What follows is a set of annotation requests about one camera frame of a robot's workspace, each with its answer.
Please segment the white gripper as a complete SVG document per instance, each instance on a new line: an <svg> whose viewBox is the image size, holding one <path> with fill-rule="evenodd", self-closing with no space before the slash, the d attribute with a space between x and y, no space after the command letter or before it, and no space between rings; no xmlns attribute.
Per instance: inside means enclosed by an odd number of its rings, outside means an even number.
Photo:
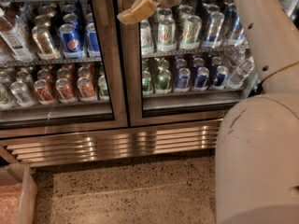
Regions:
<svg viewBox="0 0 299 224"><path fill-rule="evenodd" d="M125 25L136 24L153 16L159 5L173 7L180 2L181 0L135 0L131 7L119 13L117 18Z"/></svg>

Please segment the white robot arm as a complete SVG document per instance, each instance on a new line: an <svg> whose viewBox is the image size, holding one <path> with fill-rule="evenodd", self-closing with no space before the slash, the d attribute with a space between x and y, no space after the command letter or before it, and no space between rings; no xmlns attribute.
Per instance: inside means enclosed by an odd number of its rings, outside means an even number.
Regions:
<svg viewBox="0 0 299 224"><path fill-rule="evenodd" d="M217 224L299 224L299 32L278 0L234 0L263 92L231 108L215 153ZM136 24L181 0L135 0Z"/></svg>

